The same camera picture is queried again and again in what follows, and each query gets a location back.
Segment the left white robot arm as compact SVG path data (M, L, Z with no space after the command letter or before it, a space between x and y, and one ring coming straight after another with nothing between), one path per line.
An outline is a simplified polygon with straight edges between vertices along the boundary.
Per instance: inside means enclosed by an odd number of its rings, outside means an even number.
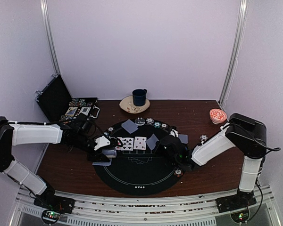
M91 161L107 161L108 158L102 153L102 148L115 147L120 143L118 138L111 137L103 131L96 138L88 137L75 129L77 121L86 122L99 129L94 120L83 115L73 122L66 123L18 122L0 116L0 172L30 190L48 209L54 209L58 205L55 190L45 179L26 166L28 161L20 153L21 148L27 154L42 145L64 144L88 153Z

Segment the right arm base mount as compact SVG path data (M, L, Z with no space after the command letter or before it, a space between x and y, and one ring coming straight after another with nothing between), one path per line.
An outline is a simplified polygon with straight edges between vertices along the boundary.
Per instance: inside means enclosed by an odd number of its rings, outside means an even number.
M230 212L232 221L238 224L246 224L250 220L250 206L256 203L256 198L236 195L216 199L219 213Z

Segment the six of hearts card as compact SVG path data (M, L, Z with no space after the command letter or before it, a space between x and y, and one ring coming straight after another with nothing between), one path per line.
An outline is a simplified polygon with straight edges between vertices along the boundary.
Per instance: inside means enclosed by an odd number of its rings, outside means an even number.
M120 150L123 147L123 142L121 137L116 137L117 144L115 146L116 150Z

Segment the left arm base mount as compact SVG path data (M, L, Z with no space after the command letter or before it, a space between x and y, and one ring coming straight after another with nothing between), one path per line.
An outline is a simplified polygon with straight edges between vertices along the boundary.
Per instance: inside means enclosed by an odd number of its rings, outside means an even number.
M71 214L75 205L75 200L61 196L55 196L54 201L49 204L41 198L34 199L34 205L44 208L41 213L41 220L52 225L59 221L62 214Z

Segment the green chips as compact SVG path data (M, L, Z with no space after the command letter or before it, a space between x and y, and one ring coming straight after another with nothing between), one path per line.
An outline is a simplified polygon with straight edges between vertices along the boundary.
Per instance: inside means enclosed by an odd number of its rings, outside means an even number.
M161 123L160 122L155 122L154 124L153 124L153 126L155 127L155 128L161 128Z

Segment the blue playing card deck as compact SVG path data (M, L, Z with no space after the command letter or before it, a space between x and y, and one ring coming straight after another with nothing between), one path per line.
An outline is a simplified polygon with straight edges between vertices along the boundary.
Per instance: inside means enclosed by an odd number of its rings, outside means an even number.
M117 151L116 151L115 148L102 149L102 153L103 153L107 158L116 158L116 156L117 156Z

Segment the seven of clubs card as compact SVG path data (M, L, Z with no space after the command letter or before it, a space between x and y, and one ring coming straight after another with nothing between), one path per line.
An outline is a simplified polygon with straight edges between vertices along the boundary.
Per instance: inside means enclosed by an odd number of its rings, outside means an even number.
M123 146L120 148L122 151L132 151L134 138L132 137L122 137L121 138Z

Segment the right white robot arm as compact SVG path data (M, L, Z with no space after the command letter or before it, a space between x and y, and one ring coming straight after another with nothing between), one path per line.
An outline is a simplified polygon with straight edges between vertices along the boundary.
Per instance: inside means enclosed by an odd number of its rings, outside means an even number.
M174 133L159 142L161 154L179 170L193 171L223 152L237 147L244 154L241 179L232 203L242 208L253 197L262 162L267 154L266 125L247 116L234 113L228 123L211 138L188 149Z

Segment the blue white chip stack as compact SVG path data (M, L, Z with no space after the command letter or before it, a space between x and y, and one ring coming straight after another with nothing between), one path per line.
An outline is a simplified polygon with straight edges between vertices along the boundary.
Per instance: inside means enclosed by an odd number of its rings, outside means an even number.
M202 134L202 135L200 136L200 141L201 141L201 142L205 142L205 141L207 141L207 139L208 139L208 137L207 137L207 135L205 135L205 134Z

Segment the five of diamonds card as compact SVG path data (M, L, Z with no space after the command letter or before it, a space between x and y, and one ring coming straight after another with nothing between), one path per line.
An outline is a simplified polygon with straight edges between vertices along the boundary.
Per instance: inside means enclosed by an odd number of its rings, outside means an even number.
M146 137L135 137L133 148L135 150L146 150Z

